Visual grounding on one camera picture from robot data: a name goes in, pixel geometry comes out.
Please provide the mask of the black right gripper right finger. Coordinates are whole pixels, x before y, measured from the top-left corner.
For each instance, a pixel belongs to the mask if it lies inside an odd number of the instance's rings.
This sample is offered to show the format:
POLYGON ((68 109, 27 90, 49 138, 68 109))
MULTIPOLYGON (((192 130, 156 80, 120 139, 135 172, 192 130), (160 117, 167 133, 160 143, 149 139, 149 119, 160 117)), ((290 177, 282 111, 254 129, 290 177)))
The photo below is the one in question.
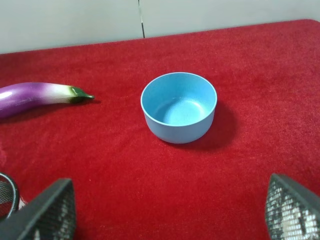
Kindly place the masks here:
POLYGON ((320 197, 287 175, 271 175, 264 214, 271 240, 320 238, 320 197))

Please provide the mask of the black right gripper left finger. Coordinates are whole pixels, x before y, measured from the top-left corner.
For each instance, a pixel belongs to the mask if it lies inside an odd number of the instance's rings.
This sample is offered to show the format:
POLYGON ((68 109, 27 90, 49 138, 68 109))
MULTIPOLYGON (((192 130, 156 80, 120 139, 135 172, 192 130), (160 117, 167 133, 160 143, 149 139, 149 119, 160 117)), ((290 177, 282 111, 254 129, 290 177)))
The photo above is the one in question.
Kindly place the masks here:
POLYGON ((70 178, 59 178, 0 222, 2 240, 72 240, 75 231, 76 200, 70 178))

